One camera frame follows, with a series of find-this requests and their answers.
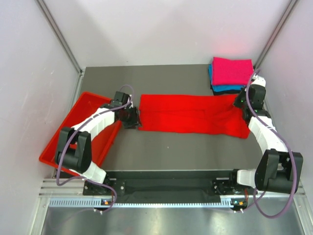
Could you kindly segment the red t-shirt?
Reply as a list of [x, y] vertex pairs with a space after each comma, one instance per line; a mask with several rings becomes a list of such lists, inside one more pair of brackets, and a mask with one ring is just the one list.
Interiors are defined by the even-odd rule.
[[183, 134], [228, 135], [246, 139], [250, 130], [242, 110], [233, 102], [236, 95], [199, 96], [143, 94], [139, 112], [141, 131]]

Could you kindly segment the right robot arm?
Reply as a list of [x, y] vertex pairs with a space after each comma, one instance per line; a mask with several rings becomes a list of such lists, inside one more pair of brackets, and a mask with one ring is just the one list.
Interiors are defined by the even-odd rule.
[[239, 137], [253, 134], [262, 152], [256, 169], [235, 169], [228, 181], [213, 181], [215, 193], [241, 193], [246, 187], [260, 191], [294, 194], [297, 192], [303, 156], [291, 151], [277, 133], [271, 116], [264, 109], [265, 85], [252, 83], [243, 87], [230, 105], [239, 117], [230, 126], [237, 128]]

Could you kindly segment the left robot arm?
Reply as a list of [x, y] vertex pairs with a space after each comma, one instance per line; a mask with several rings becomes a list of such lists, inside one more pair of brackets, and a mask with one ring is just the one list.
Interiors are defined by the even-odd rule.
[[92, 160], [92, 141], [105, 128], [118, 121], [125, 129], [141, 126], [133, 96], [122, 91], [117, 91], [109, 103], [101, 105], [84, 121], [61, 129], [55, 153], [58, 170], [64, 167], [77, 173], [78, 179], [94, 184], [100, 194], [108, 193], [111, 183], [106, 179], [106, 171]]

